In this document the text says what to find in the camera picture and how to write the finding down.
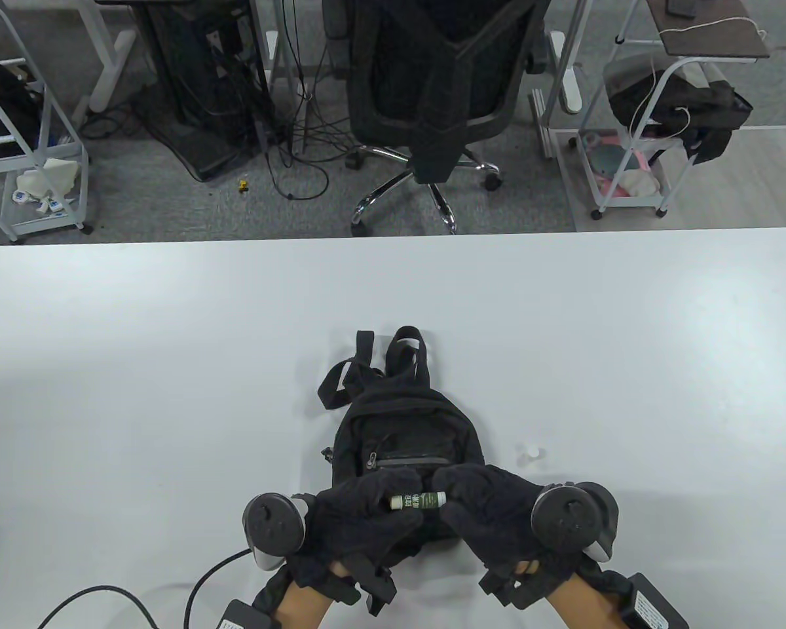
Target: black bag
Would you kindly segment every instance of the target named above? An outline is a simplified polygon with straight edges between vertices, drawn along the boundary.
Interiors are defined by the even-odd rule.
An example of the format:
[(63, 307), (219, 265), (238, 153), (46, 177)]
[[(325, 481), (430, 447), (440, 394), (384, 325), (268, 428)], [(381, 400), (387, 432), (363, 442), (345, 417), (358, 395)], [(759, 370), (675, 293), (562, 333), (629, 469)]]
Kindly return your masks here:
[[(0, 65), (0, 106), (18, 129), (32, 150), (37, 149), (37, 135), (41, 125), (42, 105), (28, 92), (24, 82)], [(8, 129), (0, 120), (0, 136), (8, 135)], [(0, 158), (23, 155), (24, 151), (15, 143), (0, 144)]]
[[(434, 471), (444, 465), (479, 463), (483, 452), (471, 421), (446, 396), (431, 389), (427, 350), (417, 328), (396, 332), (387, 348), (384, 371), (370, 366), (374, 335), (359, 332), (355, 356), (335, 365), (318, 389), (328, 410), (351, 407), (343, 416), (333, 448), (324, 450), (332, 463), (332, 484), (394, 465), (412, 467), (431, 491)], [(343, 389), (338, 389), (343, 368)], [(394, 547), (382, 564), (393, 566), (416, 555), (426, 542), (456, 539), (436, 510)]]

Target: black glove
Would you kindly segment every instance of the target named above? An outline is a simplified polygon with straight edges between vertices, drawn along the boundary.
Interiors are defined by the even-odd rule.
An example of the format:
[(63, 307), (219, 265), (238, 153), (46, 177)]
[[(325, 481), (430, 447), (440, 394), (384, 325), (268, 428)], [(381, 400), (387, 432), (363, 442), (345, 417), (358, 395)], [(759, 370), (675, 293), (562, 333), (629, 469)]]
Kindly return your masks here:
[(440, 518), (501, 578), (511, 578), (519, 562), (538, 560), (540, 573), (567, 581), (582, 561), (582, 551), (557, 554), (533, 533), (531, 512), (544, 486), (494, 465), (463, 464), (437, 470), (432, 489), (446, 492)]
[(321, 491), (310, 501), (306, 539), (286, 557), (300, 587), (315, 587), (328, 578), (329, 566), (363, 554), (376, 566), (403, 537), (422, 525), (418, 509), (390, 511), (393, 495), (422, 491), (422, 478), (412, 469), (379, 470)]

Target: dark wooden shelf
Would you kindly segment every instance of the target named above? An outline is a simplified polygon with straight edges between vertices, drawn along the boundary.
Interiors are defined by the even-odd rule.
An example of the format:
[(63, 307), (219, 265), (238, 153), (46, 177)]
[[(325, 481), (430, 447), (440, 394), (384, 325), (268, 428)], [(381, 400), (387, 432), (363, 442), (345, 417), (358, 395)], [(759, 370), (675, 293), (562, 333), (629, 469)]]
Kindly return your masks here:
[[(696, 19), (677, 18), (666, 12), (666, 0), (646, 0), (658, 32), (686, 29), (696, 24), (709, 24), (723, 18), (749, 17), (741, 0), (701, 0)], [(664, 33), (660, 36), (667, 54), (675, 57), (740, 57), (765, 59), (768, 49), (757, 28), (745, 20), (693, 29), (686, 33)]]

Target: backpack handle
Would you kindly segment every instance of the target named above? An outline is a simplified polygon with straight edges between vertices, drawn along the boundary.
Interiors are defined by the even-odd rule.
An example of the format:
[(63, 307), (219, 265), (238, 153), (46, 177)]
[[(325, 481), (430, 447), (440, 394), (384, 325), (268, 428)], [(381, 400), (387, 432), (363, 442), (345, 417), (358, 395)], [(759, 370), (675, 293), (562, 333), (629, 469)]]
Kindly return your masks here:
[[(381, 370), (369, 365), (373, 360), (374, 341), (375, 334), (368, 330), (359, 330), (355, 335), (355, 356), (342, 360), (330, 369), (318, 387), (318, 397), (324, 403), (324, 408), (331, 411), (346, 406), (361, 395), (369, 384), (384, 377)], [(349, 369), (343, 376), (343, 389), (338, 389), (343, 368), (347, 364)]]
[[(408, 341), (416, 341), (414, 347)], [(406, 380), (410, 384), (431, 386), (428, 373), (428, 350), (422, 333), (413, 326), (399, 328), (387, 347), (384, 357), (384, 375), (387, 378)]]

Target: chrome chair base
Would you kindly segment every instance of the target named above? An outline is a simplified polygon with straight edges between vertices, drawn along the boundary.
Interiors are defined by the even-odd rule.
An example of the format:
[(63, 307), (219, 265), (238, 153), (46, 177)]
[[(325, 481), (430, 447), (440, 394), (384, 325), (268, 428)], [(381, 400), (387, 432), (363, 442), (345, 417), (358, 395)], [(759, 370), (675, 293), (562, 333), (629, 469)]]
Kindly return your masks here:
[[(410, 161), (408, 156), (392, 149), (361, 145), (355, 150), (356, 153), (349, 155), (347, 158), (348, 167), (353, 168), (354, 170), (360, 168), (361, 162), (363, 162), (364, 159), (364, 155), (377, 155), (386, 159), (392, 159), (395, 162), (405, 165), (405, 170), (402, 171), (402, 173), (397, 174), (397, 176), (393, 177), (393, 179), (390, 181), (382, 183), (381, 186), (378, 186), (378, 188), (366, 195), (366, 197), (360, 201), (357, 207), (355, 207), (355, 212), (352, 215), (352, 223), (350, 225), (352, 229), (352, 235), (355, 237), (364, 237), (369, 236), (369, 230), (367, 229), (366, 225), (364, 225), (363, 221), (364, 212), (367, 212), (372, 204), (375, 204), (378, 199), (384, 197), (384, 195), (386, 195), (388, 192), (398, 188), (402, 183), (405, 183), (405, 181), (412, 179), (413, 170), (408, 166), (408, 162)], [(485, 186), (486, 189), (488, 189), (490, 192), (496, 191), (496, 189), (500, 188), (501, 183), (504, 183), (504, 180), (501, 177), (500, 168), (494, 164), (489, 164), (489, 162), (483, 161), (469, 150), (464, 151), (464, 158), (460, 159), (455, 168), (464, 168), (465, 170), (479, 170), (483, 173), (486, 173), (487, 177), (485, 180)], [(429, 183), (427, 187), (431, 192), (434, 206), (437, 208), (440, 218), (445, 223), (448, 233), (452, 235), (456, 234), (457, 221), (454, 219), (454, 212), (452, 211), (450, 204), (448, 204), (448, 201), (435, 183)]]

